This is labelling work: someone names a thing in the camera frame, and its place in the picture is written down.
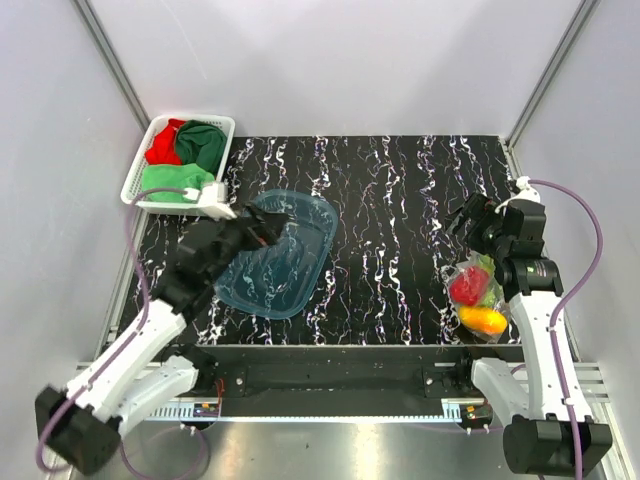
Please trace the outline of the clear zip top bag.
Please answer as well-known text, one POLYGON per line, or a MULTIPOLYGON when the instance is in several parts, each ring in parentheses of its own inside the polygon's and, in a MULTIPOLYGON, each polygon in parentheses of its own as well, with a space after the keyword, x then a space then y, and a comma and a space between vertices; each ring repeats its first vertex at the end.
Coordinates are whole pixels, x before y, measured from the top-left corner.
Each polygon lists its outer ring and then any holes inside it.
POLYGON ((494 261, 478 252, 442 272, 459 323, 486 343, 497 343, 510 323, 510 309, 494 273, 494 261))

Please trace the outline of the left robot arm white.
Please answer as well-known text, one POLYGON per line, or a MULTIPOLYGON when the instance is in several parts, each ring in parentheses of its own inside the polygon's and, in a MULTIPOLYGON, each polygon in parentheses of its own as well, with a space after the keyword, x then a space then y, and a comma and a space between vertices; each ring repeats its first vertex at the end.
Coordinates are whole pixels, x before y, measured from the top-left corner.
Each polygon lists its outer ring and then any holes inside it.
POLYGON ((291 218, 253 203, 229 219, 191 225, 154 289, 141 285, 144 306, 100 357, 63 389, 45 387, 36 397, 36 463, 51 449, 86 475, 102 469, 123 438, 160 406, 190 392, 221 386, 215 358, 183 346, 155 372, 138 374, 209 305, 218 278, 236 256, 275 245, 291 218))

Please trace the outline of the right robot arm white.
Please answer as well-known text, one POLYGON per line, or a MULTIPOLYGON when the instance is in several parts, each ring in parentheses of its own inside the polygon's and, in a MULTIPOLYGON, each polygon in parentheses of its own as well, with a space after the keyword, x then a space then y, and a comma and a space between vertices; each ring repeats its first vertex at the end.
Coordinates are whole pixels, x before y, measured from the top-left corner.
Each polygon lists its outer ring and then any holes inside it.
POLYGON ((585 478, 613 444, 594 419, 575 371, 564 322, 565 293, 557 264, 544 256, 546 212, 536 192, 504 206, 474 193, 449 217, 447 230, 468 229, 465 245, 488 255, 521 336, 527 383, 508 364, 482 357, 459 366, 454 384, 480 393, 501 422, 503 451, 516 474, 585 478))

